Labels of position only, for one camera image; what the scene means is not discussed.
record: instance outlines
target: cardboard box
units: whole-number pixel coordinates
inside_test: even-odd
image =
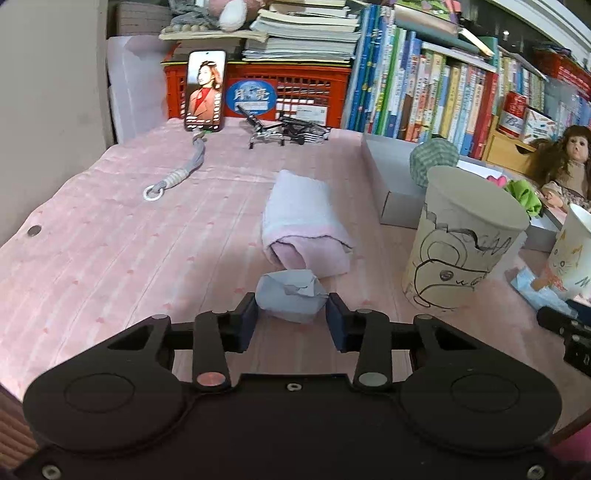
[[[426,189],[414,183],[410,176],[409,156],[415,143],[377,135],[363,135],[362,154],[372,185],[374,204],[383,225],[417,228]],[[460,156],[460,168],[482,177],[489,174],[509,179],[517,178],[513,172],[489,165],[473,158]],[[524,248],[550,252],[559,228],[547,216],[533,218],[527,229]]]
[[[539,138],[551,140],[556,133],[556,122],[541,113],[528,108],[525,110],[523,132],[521,140],[530,144]]]

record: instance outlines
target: gray box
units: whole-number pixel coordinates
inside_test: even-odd
[[[379,221],[384,225],[414,229],[418,226],[426,189],[415,184],[410,176],[408,159],[416,146],[417,144],[404,140],[363,135],[363,159],[369,173]],[[476,167],[500,171],[509,179],[519,178],[514,172],[483,161],[462,155],[460,160]],[[532,218],[530,227],[526,230],[527,242],[524,248],[550,252],[559,231],[560,228],[546,214]]]

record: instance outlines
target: screw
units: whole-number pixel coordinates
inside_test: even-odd
[[[41,474],[47,480],[58,480],[61,478],[61,470],[55,465],[45,465],[41,469]]]
[[[529,470],[527,470],[527,479],[528,480],[541,480],[544,478],[546,471],[544,467],[541,465],[534,465]]]

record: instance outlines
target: pink bedsheet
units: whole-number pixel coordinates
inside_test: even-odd
[[[182,166],[190,134],[170,120],[127,145],[116,145],[36,209],[0,248],[0,382],[17,397],[40,373],[155,313],[186,322],[206,310],[233,309],[273,271],[260,221],[282,168],[326,181],[335,211],[356,248],[351,272],[325,278],[351,309],[374,308],[411,322],[416,310],[400,282],[414,231],[381,226],[361,156],[361,136],[335,130],[323,145],[247,147],[242,123],[208,135],[205,164],[157,202],[142,190]],[[40,234],[27,230],[39,224]],[[544,255],[522,251],[522,265]],[[591,407],[591,380],[562,361],[560,338],[538,327],[534,312],[506,280],[487,279],[466,310],[446,321],[505,351],[554,381],[563,397],[559,426]],[[393,352],[394,377],[410,373]],[[309,325],[262,319],[240,372],[351,373],[356,354],[336,352],[319,317]],[[190,355],[174,371],[190,379]]]

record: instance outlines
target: wooden drawer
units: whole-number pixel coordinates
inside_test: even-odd
[[[535,151],[535,148],[520,140],[507,137],[494,128],[496,125],[493,123],[482,160],[529,176],[530,154]]]

